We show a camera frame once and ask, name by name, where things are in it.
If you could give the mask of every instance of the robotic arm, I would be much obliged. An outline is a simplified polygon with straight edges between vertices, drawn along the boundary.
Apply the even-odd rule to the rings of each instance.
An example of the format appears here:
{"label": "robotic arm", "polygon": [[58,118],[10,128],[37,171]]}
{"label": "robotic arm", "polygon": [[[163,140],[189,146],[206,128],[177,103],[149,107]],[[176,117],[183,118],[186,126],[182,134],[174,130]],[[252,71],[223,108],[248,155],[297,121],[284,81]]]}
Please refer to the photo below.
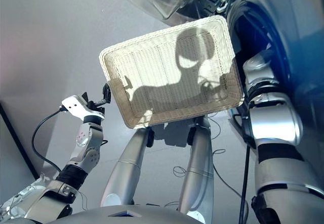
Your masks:
{"label": "robotic arm", "polygon": [[260,223],[321,223],[324,191],[313,169],[296,150],[303,126],[271,67],[271,51],[243,65],[248,92],[246,133],[256,144],[252,208]]}
{"label": "robotic arm", "polygon": [[71,159],[30,207],[25,218],[47,223],[72,213],[70,204],[74,202],[79,188],[100,158],[104,108],[99,106],[104,103],[110,103],[110,90],[107,86],[104,87],[104,99],[100,102],[88,101],[86,93],[62,101],[66,110],[80,118],[83,124],[79,128]]}

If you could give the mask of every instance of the wicker basket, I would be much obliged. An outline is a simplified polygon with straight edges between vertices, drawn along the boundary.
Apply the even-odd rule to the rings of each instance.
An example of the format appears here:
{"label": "wicker basket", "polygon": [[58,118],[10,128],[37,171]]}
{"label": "wicker basket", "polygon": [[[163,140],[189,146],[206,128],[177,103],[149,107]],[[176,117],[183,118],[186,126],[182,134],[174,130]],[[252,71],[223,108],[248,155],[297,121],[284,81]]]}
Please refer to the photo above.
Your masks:
{"label": "wicker basket", "polygon": [[104,49],[100,63],[129,128],[192,118],[242,103],[234,51],[221,16]]}

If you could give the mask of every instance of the floor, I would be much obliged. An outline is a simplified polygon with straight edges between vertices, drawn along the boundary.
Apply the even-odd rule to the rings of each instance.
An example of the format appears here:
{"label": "floor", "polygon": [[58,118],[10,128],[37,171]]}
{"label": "floor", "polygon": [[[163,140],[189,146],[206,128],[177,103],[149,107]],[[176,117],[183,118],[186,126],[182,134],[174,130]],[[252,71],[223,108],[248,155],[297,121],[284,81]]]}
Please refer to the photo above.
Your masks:
{"label": "floor", "polygon": [[[212,137],[220,133],[216,139],[212,140],[213,150],[226,150],[226,152],[214,156],[214,164],[225,181],[238,192],[241,192],[246,148],[227,121],[227,112],[219,112],[217,115],[211,114],[210,116],[220,125],[219,128],[217,124],[210,121]],[[65,124],[68,121],[70,128],[63,128],[61,121],[64,121]],[[178,201],[183,178],[174,176],[173,167],[181,166],[186,169],[190,147],[173,145],[186,143],[189,130],[188,123],[188,121],[177,122],[175,126],[177,134],[170,130],[168,134],[161,137],[160,133],[159,138],[163,138],[163,140],[155,140],[153,147],[146,149],[141,177],[134,196],[136,204],[145,205],[150,203],[164,206],[169,202]],[[59,167],[63,167],[69,159],[73,145],[67,144],[67,142],[73,142],[80,124],[80,120],[67,114],[59,115],[56,120],[47,157],[55,159]],[[101,159],[98,165],[92,170],[80,189],[87,197],[88,208],[99,206],[103,190],[113,167],[134,133],[134,130],[128,129],[124,125],[114,101],[112,101],[111,105],[106,106],[106,119],[103,121],[102,126],[104,138],[108,140],[108,144],[101,148]],[[247,201],[249,203],[255,194],[254,164],[255,155],[251,154],[247,190]],[[46,173],[49,176],[52,175],[51,167],[48,166]],[[214,178],[214,223],[236,223],[238,221],[240,199],[217,176],[214,176]],[[81,197],[77,198],[73,208],[75,212],[82,211]],[[168,208],[176,208],[176,206],[170,205]],[[257,223],[251,210],[248,223]]]}

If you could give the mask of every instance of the cable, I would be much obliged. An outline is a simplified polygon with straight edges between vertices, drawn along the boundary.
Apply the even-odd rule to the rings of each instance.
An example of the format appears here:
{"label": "cable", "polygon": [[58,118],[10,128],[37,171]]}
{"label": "cable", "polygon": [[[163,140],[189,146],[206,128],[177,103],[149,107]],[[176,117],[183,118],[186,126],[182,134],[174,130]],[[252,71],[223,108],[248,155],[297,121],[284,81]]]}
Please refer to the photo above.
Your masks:
{"label": "cable", "polygon": [[103,140],[102,143],[101,143],[101,146],[105,145],[108,143],[108,140]]}
{"label": "cable", "polygon": [[172,201],[164,205],[164,207],[171,206],[171,205],[179,205],[179,201]]}
{"label": "cable", "polygon": [[[225,149],[217,149],[213,152],[213,157],[215,154],[222,154],[222,153],[225,153],[226,150]],[[230,190],[232,190],[237,196],[239,196],[241,199],[242,199],[242,195],[240,195],[234,188],[232,188],[222,177],[221,175],[218,173],[214,163],[213,163],[213,168],[214,168],[214,171],[216,173],[216,175],[219,177],[219,179],[223,182],[223,184],[228,187]],[[245,214],[245,217],[244,217],[244,221],[243,223],[246,224],[247,221],[248,221],[248,217],[249,217],[249,204],[247,202],[246,199],[244,199],[245,201],[245,205],[246,205],[246,214]]]}
{"label": "cable", "polygon": [[60,113],[61,111],[63,111],[63,108],[60,108],[58,111],[56,111],[55,113],[51,114],[50,116],[46,117],[45,119],[43,119],[39,124],[38,126],[36,127],[34,133],[32,134],[32,138],[31,138],[31,147],[32,147],[32,150],[34,151],[34,153],[40,158],[42,159],[43,161],[49,163],[50,165],[52,165],[57,171],[61,171],[61,169],[52,161],[50,161],[49,159],[47,159],[46,157],[43,157],[35,148],[35,143],[34,143],[34,140],[35,140],[35,135],[37,133],[37,131],[39,130],[39,128],[41,127],[42,124],[44,124],[47,120],[49,120],[50,118],[52,118],[53,116],[57,115],[58,113]]}
{"label": "cable", "polygon": [[[20,199],[19,199],[19,200],[17,201],[17,203],[13,206],[14,201],[15,201],[15,198],[18,198],[18,197],[20,197]],[[11,204],[10,204],[9,211],[8,211],[8,214],[9,214],[10,217],[17,217],[17,216],[18,216],[17,214],[16,214],[16,215],[13,215],[11,211],[12,211],[12,208],[14,208],[16,205],[18,205],[18,203],[19,203],[21,200],[22,200],[22,195],[21,195],[21,194],[15,195],[15,196],[12,198],[12,202],[11,202]]]}
{"label": "cable", "polygon": [[214,140],[214,139],[216,139],[216,138],[221,134],[221,132],[222,132],[222,128],[221,128],[221,126],[219,125],[219,123],[217,123],[215,120],[211,119],[210,117],[208,117],[208,119],[210,119],[212,122],[214,122],[215,124],[217,124],[217,125],[218,125],[218,128],[219,128],[219,132],[218,132],[218,134],[217,134],[215,137],[212,138],[212,140]]}
{"label": "cable", "polygon": [[79,192],[79,194],[81,195],[81,198],[82,198],[82,209],[83,210],[88,210],[88,198],[87,198],[87,196],[84,193],[82,193],[81,191],[79,191],[79,190],[78,190],[78,192]]}
{"label": "cable", "polygon": [[173,167],[172,172],[175,177],[185,177],[187,170],[183,167],[175,166]]}
{"label": "cable", "polygon": [[212,118],[214,116],[216,116],[218,114],[218,112],[216,112],[215,114],[211,115],[211,116],[208,116],[208,118]]}
{"label": "cable", "polygon": [[245,156],[245,167],[244,167],[244,179],[243,179],[243,188],[242,188],[242,196],[241,196],[241,206],[239,209],[239,224],[246,223],[244,222],[244,202],[245,196],[247,193],[247,184],[248,184],[248,174],[249,174],[249,158],[250,158],[250,147],[247,146],[247,153]]}

